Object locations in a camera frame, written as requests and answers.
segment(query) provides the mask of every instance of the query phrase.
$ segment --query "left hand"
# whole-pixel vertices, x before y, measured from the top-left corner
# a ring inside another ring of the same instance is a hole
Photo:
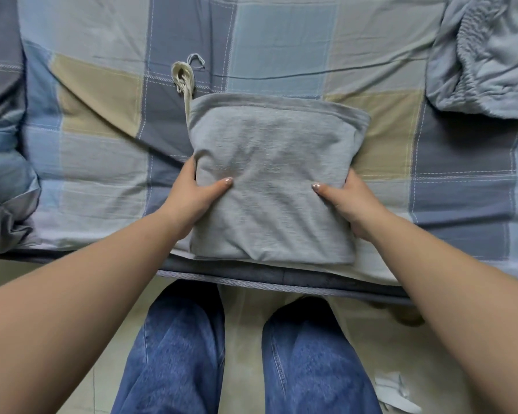
[[[182,166],[169,197],[157,212],[170,218],[180,232],[179,239],[182,239],[190,233],[211,203],[221,197],[232,184],[232,177],[228,177],[210,186],[199,187],[195,182],[194,156],[191,156]]]

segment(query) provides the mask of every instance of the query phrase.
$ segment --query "jeans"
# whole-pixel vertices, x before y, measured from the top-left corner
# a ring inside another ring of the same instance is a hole
[[[214,284],[177,280],[150,307],[111,414],[216,413],[224,371],[224,311]],[[302,298],[267,321],[267,414],[380,414],[372,383],[328,303]]]

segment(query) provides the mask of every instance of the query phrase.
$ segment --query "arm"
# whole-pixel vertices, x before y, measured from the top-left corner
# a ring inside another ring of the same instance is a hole
[[[0,287],[0,414],[61,407],[176,241],[232,183],[197,187],[194,174],[191,158],[154,214]]]
[[[389,212],[353,170],[345,187],[314,184],[374,244],[470,377],[518,414],[518,280]]]

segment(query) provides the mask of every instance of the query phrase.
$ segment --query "bed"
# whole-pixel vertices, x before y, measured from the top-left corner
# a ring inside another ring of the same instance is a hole
[[[355,170],[394,213],[518,277],[518,120],[438,112],[426,61],[446,0],[18,0],[22,152],[41,184],[2,258],[46,262],[157,209],[192,154],[173,62],[196,96],[334,101],[371,118]],[[160,275],[407,303],[372,245],[352,266],[207,262]]]

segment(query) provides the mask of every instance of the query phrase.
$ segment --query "hand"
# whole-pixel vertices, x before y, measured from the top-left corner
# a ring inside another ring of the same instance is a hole
[[[342,189],[313,183],[313,190],[330,201],[351,223],[351,229],[356,236],[367,241],[371,240],[373,226],[380,221],[381,217],[390,214],[352,168],[349,169]]]
[[[195,160],[191,156],[182,166],[177,179],[173,183],[169,197],[157,212],[167,215],[176,229],[180,230],[180,239],[190,230],[211,203],[224,194],[233,184],[232,177],[199,187],[195,182]]]

